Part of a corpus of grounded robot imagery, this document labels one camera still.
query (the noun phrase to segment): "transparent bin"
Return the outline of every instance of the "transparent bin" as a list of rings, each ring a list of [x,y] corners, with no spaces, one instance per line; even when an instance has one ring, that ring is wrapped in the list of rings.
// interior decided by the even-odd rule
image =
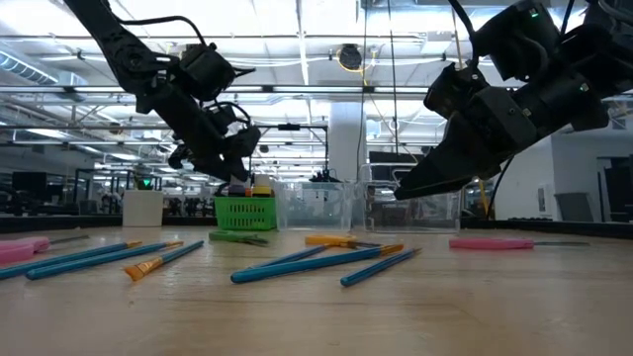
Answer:
[[[415,164],[373,163],[361,167],[361,181],[355,187],[355,210],[365,230],[390,233],[454,233],[459,230],[460,192],[398,201],[398,181]],[[378,176],[391,180],[371,180]]]
[[[351,229],[351,183],[275,183],[277,228]]]

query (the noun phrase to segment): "white column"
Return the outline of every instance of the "white column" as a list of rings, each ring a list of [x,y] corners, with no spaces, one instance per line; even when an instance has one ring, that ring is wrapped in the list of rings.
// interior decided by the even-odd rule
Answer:
[[[365,163],[366,116],[360,103],[332,103],[329,114],[329,168],[332,176],[356,180],[358,167]]]

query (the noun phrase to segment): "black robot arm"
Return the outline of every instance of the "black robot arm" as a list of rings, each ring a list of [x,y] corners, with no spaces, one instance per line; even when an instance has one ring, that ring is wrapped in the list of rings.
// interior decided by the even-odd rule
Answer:
[[[400,182],[396,197],[491,178],[504,161],[567,124],[576,131],[607,126],[601,99],[633,88],[633,42],[629,25],[607,15],[601,2],[591,1],[585,23],[564,35],[536,0],[515,3],[473,33],[474,52],[489,56],[503,80],[526,84],[516,91],[490,86],[475,61],[464,70],[446,67],[424,99],[448,120],[444,138]]]
[[[236,135],[225,137],[226,126],[238,121],[232,110],[203,110],[200,104],[215,100],[243,70],[236,74],[202,36],[202,43],[191,46],[182,59],[151,51],[122,26],[134,24],[117,18],[107,0],[65,3],[95,39],[121,87],[136,95],[136,111],[155,111],[186,144],[194,169],[226,181],[231,176],[246,180],[241,157],[252,154],[259,129],[246,122]]]

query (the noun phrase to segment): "green plastic basket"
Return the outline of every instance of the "green plastic basket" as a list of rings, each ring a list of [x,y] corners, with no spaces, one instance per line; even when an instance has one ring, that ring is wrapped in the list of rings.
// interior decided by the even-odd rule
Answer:
[[[277,227],[275,198],[217,197],[218,227],[230,230],[269,230]]]

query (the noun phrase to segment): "desk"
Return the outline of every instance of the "desk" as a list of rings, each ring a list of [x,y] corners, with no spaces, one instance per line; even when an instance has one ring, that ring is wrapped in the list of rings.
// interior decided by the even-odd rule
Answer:
[[[133,239],[195,241],[208,230],[85,229],[90,240],[50,254]],[[268,248],[205,244],[135,284],[122,268],[148,255],[40,281],[14,278],[0,282],[2,355],[633,354],[633,242],[463,234],[592,247],[451,251],[447,235],[371,235],[363,239],[423,251],[349,289],[338,279],[368,261],[233,285],[232,271],[304,248],[305,232],[270,232]]]

